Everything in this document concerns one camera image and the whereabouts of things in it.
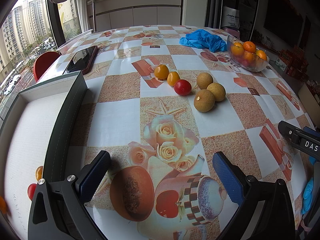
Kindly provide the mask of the blue gloved hand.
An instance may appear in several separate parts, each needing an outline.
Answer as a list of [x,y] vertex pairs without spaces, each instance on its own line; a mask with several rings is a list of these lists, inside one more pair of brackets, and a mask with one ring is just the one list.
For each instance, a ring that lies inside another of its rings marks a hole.
[[309,161],[314,167],[314,173],[313,177],[308,181],[303,192],[303,207],[301,214],[304,217],[310,211],[319,191],[319,161],[311,156],[309,157]]

